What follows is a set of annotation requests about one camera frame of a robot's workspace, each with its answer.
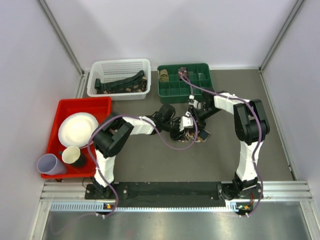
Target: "white plastic basket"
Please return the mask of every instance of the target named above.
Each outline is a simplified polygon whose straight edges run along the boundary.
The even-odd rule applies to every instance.
[[[95,89],[96,79],[101,83],[110,83],[136,75],[140,70],[144,71],[146,77],[146,90],[144,92],[126,92],[113,94],[97,94]],[[86,93],[90,97],[111,97],[112,101],[145,99],[151,87],[151,66],[147,59],[128,59],[97,61],[90,70]]]

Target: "white wall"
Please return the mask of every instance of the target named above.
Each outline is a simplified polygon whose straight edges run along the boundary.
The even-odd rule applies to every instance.
[[[296,0],[47,0],[81,66],[259,67]]]
[[[0,22],[0,238],[22,240],[44,182],[36,162],[79,76],[35,0],[0,1]]]
[[[297,177],[320,210],[320,1],[307,0],[265,70]]]

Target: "purple cup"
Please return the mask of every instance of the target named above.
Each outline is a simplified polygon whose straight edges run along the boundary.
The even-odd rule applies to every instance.
[[[52,153],[40,157],[36,167],[40,173],[47,175],[65,174],[67,172],[64,164]]]

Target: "green dish rack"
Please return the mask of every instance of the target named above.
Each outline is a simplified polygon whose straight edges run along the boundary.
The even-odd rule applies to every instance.
[[[180,104],[188,102],[191,89],[190,85],[179,78],[178,69],[182,67],[187,69],[192,84],[204,89],[213,88],[209,66],[206,63],[160,65],[157,68],[158,73],[166,69],[169,76],[169,81],[161,82],[158,74],[158,93],[161,103]],[[201,90],[193,88],[193,95],[197,101],[204,101]]]

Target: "plate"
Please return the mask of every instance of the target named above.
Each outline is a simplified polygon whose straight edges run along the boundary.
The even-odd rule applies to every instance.
[[[87,112],[78,112],[67,117],[60,125],[58,138],[67,147],[85,148],[92,133],[97,129],[97,119]]]

